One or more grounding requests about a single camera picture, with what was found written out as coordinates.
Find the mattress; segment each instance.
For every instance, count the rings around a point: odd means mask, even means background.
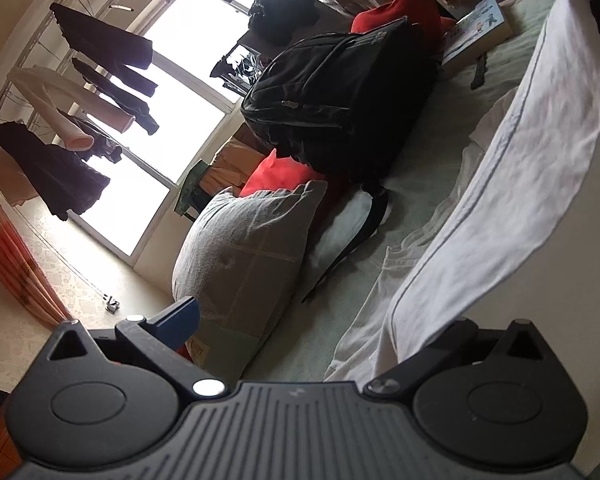
[[[309,251],[298,290],[243,378],[323,379],[338,341],[380,273],[386,247],[400,244],[426,224],[449,195],[469,134],[494,102],[520,83],[554,1],[502,3],[515,35],[488,53],[485,84],[470,89],[475,67],[467,67],[454,78],[437,83],[384,183],[390,191],[390,211],[384,223],[334,269],[312,300],[302,303],[323,270],[357,232],[370,206],[370,198],[361,191],[343,201]]]

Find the ribbed plastic surface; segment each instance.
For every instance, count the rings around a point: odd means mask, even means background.
[[[243,383],[229,399],[194,405],[166,443],[132,464],[90,473],[27,464],[16,475],[30,480],[520,478],[476,471],[440,455],[419,437],[405,409],[367,400],[352,383]],[[524,478],[581,477],[564,466]]]

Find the white sweater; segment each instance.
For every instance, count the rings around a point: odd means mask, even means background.
[[[121,133],[126,131],[135,120],[134,116],[45,66],[15,67],[9,72],[8,79],[58,134],[65,148],[74,152],[90,149],[93,146],[93,137],[85,134],[58,112],[49,93],[56,92],[69,96],[85,112]]]

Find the round button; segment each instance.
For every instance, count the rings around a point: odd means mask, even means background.
[[[473,389],[467,398],[475,415],[496,424],[522,424],[542,410],[533,390],[515,383],[488,383]]]
[[[69,424],[99,424],[125,407],[125,394],[107,383],[72,384],[51,400],[55,416]]]
[[[395,379],[374,379],[366,387],[376,395],[388,396],[400,390],[400,383]]]
[[[215,397],[224,390],[224,383],[217,379],[201,379],[193,385],[193,391],[200,397]]]

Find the metal screw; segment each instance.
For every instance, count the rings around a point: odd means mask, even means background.
[[[395,379],[374,379],[366,387],[376,395],[388,396],[400,390],[400,383]]]

